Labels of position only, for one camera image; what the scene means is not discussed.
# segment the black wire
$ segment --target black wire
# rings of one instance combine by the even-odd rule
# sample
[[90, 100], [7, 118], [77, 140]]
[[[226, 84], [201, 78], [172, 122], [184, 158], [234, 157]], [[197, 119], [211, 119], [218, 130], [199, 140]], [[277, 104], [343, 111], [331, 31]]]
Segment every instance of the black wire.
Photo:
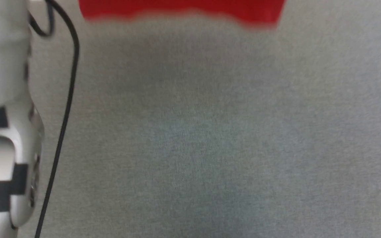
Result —
[[[61, 16], [61, 18], [64, 20], [65, 24], [67, 25], [68, 30], [70, 31], [71, 37], [73, 39], [74, 53], [73, 53], [73, 64], [71, 66], [70, 86], [68, 89], [68, 97], [67, 97], [67, 103], [65, 106], [63, 123], [60, 130], [59, 140], [57, 143], [56, 154], [54, 157], [54, 163], [51, 170], [50, 180], [48, 182], [47, 192], [45, 193], [44, 204], [42, 205], [41, 215], [39, 216], [38, 226], [36, 228], [35, 238], [39, 238], [41, 236], [42, 226], [44, 224], [44, 219], [45, 219], [45, 213], [47, 212], [48, 202], [50, 200], [51, 191], [54, 184], [54, 178], [57, 172], [57, 166], [58, 166], [58, 162], [60, 158], [61, 149], [63, 146], [65, 130], [67, 128], [67, 123], [68, 123], [68, 116], [70, 115], [71, 103], [73, 101], [74, 83], [76, 81], [76, 72], [77, 72], [77, 64], [79, 62], [79, 49], [80, 49], [79, 37], [77, 36], [76, 29], [74, 28], [73, 22], [71, 22], [71, 19], [69, 18], [68, 14], [55, 0], [45, 0], [45, 1], [47, 2], [48, 9], [54, 8], [54, 10], [58, 12], [58, 14]], [[34, 20], [33, 17], [30, 18], [30, 25], [32, 26], [32, 28], [34, 30], [36, 29], [40, 30], [40, 32], [36, 32], [38, 33], [38, 35], [41, 35], [40, 33], [44, 33], [43, 34], [44, 37], [48, 37], [52, 35], [54, 28], [53, 27], [51, 28], [51, 19], [52, 19], [52, 23], [54, 23], [54, 21], [53, 21], [53, 17], [51, 18], [51, 15], [53, 14], [50, 14], [50, 13], [51, 12], [48, 10], [48, 15], [50, 20], [50, 30], [48, 33], [44, 33], [37, 24], [35, 26], [38, 26], [38, 27], [33, 27], [32, 24], [36, 23], [36, 21]]]

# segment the white machine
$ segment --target white machine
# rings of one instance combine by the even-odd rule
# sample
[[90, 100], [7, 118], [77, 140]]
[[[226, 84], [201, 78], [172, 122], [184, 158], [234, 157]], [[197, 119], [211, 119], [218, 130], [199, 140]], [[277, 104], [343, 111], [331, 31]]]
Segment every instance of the white machine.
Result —
[[28, 0], [0, 0], [0, 238], [17, 237], [31, 217], [39, 184], [44, 127], [28, 89], [30, 28], [40, 36], [54, 29], [53, 9], [65, 20], [74, 42], [71, 85], [56, 158], [36, 231], [40, 235], [49, 201], [74, 89], [79, 43], [68, 15], [54, 0], [46, 0], [50, 30], [44, 33], [28, 12]]

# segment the robotic arm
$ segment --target robotic arm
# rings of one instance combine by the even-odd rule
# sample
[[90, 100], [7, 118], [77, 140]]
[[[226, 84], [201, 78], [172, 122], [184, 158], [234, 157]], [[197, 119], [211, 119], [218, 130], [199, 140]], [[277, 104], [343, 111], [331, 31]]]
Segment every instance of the robotic arm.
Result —
[[[68, 15], [54, 0], [46, 1], [66, 21], [75, 49], [67, 108], [38, 230], [42, 226], [67, 126], [79, 54], [78, 38]], [[31, 52], [29, 21], [36, 30], [36, 22], [30, 18], [27, 5], [28, 0], [0, 0], [0, 238], [17, 237], [18, 227], [29, 220], [35, 208], [39, 184], [44, 127], [27, 83]]]

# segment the red object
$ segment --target red object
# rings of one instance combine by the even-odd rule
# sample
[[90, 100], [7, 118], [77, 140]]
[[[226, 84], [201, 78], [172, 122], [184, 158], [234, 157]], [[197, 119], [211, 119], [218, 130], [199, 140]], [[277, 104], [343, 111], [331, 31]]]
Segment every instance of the red object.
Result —
[[276, 25], [285, 0], [79, 0], [86, 19], [131, 19], [147, 13], [230, 15], [248, 24]]

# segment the gray surface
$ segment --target gray surface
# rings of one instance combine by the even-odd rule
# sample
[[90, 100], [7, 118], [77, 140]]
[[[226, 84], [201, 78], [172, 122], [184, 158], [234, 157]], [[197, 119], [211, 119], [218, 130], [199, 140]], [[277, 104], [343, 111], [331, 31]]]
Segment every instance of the gray surface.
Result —
[[[381, 1], [289, 0], [276, 31], [62, 5], [83, 53], [43, 238], [381, 238]], [[71, 57], [57, 30], [33, 44], [43, 186]]]

